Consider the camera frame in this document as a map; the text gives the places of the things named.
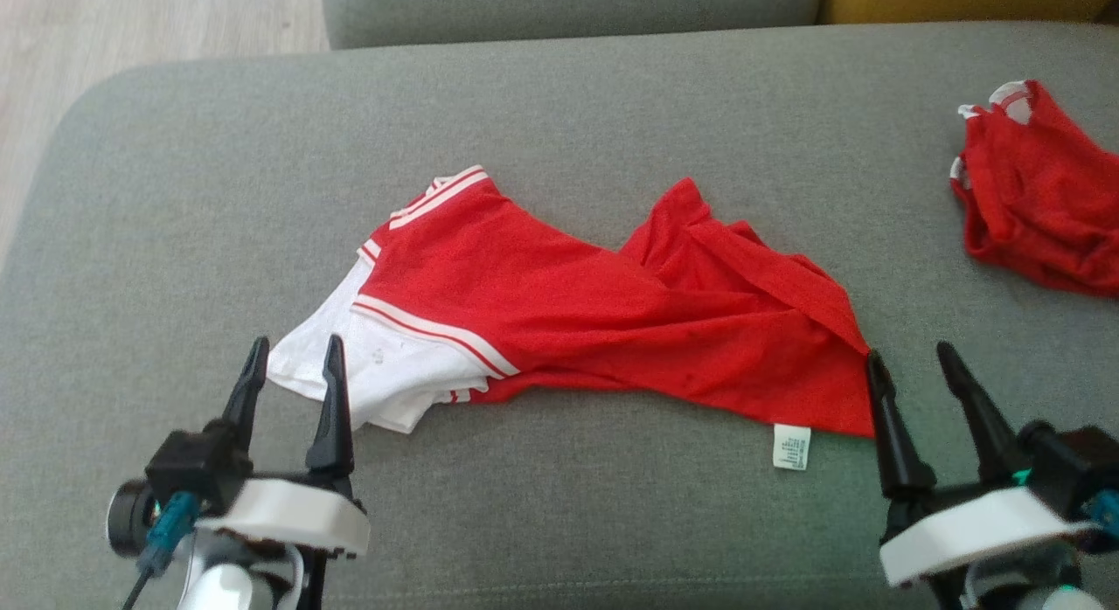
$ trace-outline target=gray sofa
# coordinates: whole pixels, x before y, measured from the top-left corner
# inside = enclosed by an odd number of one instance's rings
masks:
[[[345,46],[431,41],[331,22]],[[473,163],[542,219],[613,248],[695,177],[718,217],[747,219],[847,288],[946,484],[976,462],[938,339],[1015,425],[1117,431],[1115,302],[972,262],[948,187],[957,105],[1016,77],[1038,77],[1119,149],[1117,51],[1115,28],[930,24],[392,47],[112,77],[59,125],[0,276],[0,606],[116,607],[135,573],[103,537],[112,490],[169,430],[219,411],[252,339],[313,311],[391,210]],[[317,412],[267,387],[257,467],[300,467]],[[885,586],[872,443],[817,433],[808,470],[781,471],[771,431],[650,394],[575,392],[438,406],[407,437],[364,428],[355,488],[370,554],[332,566],[326,607],[931,608],[927,591]],[[1085,573],[1119,603],[1115,560]],[[140,607],[173,607],[178,578]]]

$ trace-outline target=gray cushion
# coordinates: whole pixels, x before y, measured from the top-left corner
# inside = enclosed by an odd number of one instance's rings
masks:
[[[109,494],[223,406],[388,212],[468,165],[542,219],[619,246],[695,177],[717,216],[848,288],[943,482],[974,477],[933,345],[953,340],[1015,425],[1119,431],[1119,309],[981,266],[948,168],[961,103],[1038,77],[1119,149],[1119,30],[910,25],[386,48],[132,69],[87,93],[39,169],[0,278],[0,591],[109,608],[134,570]],[[253,457],[297,468],[317,405],[265,390]],[[913,608],[877,561],[869,441],[648,394],[440,406],[356,435],[372,554],[330,572],[358,608]],[[1089,582],[1119,602],[1110,563]],[[145,599],[175,599],[166,578]]]
[[[811,25],[819,0],[322,0],[336,49]]]

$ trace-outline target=clothing tag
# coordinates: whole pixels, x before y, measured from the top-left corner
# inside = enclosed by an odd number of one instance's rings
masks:
[[[773,466],[788,470],[808,470],[808,443],[812,430],[807,426],[773,425]]]

